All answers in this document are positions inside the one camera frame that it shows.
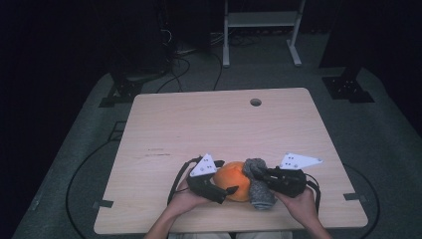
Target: hand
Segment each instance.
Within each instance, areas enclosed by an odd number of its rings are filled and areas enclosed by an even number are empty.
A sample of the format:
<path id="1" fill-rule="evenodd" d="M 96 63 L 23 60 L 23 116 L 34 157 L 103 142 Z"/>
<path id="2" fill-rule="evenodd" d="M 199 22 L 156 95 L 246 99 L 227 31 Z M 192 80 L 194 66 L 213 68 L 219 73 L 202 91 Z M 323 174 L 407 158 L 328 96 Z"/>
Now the hand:
<path id="1" fill-rule="evenodd" d="M 198 205 L 210 202 L 210 200 L 196 195 L 189 189 L 186 181 L 188 175 L 189 173 L 187 173 L 186 177 L 180 182 L 176 192 L 173 195 L 173 198 L 167 206 L 169 210 L 178 216 L 192 210 Z"/>
<path id="2" fill-rule="evenodd" d="M 308 230 L 312 238 L 331 238 L 317 217 L 314 192 L 310 188 L 307 187 L 295 198 L 280 192 L 274 194 L 286 205 L 290 214 Z"/>

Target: dark background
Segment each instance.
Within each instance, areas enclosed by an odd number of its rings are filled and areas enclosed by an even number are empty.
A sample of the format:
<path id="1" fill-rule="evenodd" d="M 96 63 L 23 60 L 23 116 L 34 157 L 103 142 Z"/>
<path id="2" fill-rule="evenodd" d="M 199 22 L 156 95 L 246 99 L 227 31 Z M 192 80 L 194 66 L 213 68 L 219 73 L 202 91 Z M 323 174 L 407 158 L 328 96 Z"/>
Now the dark background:
<path id="1" fill-rule="evenodd" d="M 242 6 L 290 10 L 297 3 L 230 1 L 231 9 Z M 320 66 L 357 61 L 380 78 L 421 133 L 420 7 L 417 1 L 308 0 L 301 32 L 331 31 Z M 0 11 L 0 226 L 8 238 L 97 80 L 110 66 L 166 69 L 171 54 L 159 28 L 206 48 L 209 32 L 222 30 L 223 1 L 6 0 Z"/>

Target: wooden table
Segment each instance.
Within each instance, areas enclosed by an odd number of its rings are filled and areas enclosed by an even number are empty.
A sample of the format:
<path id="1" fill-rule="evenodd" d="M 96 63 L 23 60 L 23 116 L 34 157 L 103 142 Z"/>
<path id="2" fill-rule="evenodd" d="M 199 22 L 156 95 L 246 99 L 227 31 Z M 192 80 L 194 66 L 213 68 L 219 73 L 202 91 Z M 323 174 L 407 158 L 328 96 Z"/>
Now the wooden table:
<path id="1" fill-rule="evenodd" d="M 137 96 L 105 190 L 104 200 L 113 205 L 100 208 L 95 231 L 147 232 L 166 206 L 180 167 L 200 154 L 210 153 L 226 163 L 261 157 L 275 167 L 286 152 L 323 160 L 304 172 L 319 182 L 319 218 L 325 227 L 366 225 L 360 202 L 344 199 L 353 187 L 306 89 Z M 303 227 L 280 201 L 271 210 L 259 211 L 249 202 L 226 200 L 182 215 L 171 231 L 299 228 Z"/>

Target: gray cloth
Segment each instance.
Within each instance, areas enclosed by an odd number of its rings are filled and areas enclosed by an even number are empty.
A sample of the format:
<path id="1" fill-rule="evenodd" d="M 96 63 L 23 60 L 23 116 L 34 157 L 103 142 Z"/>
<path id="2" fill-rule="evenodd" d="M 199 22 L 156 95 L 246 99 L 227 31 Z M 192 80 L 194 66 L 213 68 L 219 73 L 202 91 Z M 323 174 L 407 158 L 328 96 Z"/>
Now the gray cloth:
<path id="1" fill-rule="evenodd" d="M 243 173 L 251 180 L 249 189 L 250 202 L 256 209 L 270 209 L 276 203 L 277 199 L 270 191 L 267 183 L 255 178 L 254 173 L 264 175 L 267 165 L 261 158 L 248 158 L 243 165 Z"/>

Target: floor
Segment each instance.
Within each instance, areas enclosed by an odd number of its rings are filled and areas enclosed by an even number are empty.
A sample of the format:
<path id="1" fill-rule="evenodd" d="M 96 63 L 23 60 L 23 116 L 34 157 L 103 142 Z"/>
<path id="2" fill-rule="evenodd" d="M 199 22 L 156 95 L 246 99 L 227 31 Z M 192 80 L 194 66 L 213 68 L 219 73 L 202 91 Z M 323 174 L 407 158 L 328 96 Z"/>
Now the floor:
<path id="1" fill-rule="evenodd" d="M 422 234 L 422 138 L 387 96 L 374 75 L 362 70 L 357 80 L 374 103 L 333 100 L 322 77 L 342 69 L 318 67 L 328 34 L 299 34 L 303 61 L 295 67 L 289 35 L 254 37 L 248 47 L 231 47 L 231 66 L 221 68 L 222 47 L 174 60 L 173 75 L 150 81 L 142 94 L 249 89 L 307 88 L 348 176 L 360 195 L 369 223 L 357 229 L 329 229 L 334 238 L 416 238 Z M 184 46 L 180 51 L 189 50 Z M 104 75 L 93 88 L 13 238 L 142 238 L 97 235 L 98 203 L 118 149 L 118 137 L 131 104 L 99 108 L 112 86 Z M 304 230 L 294 238 L 310 238 Z"/>

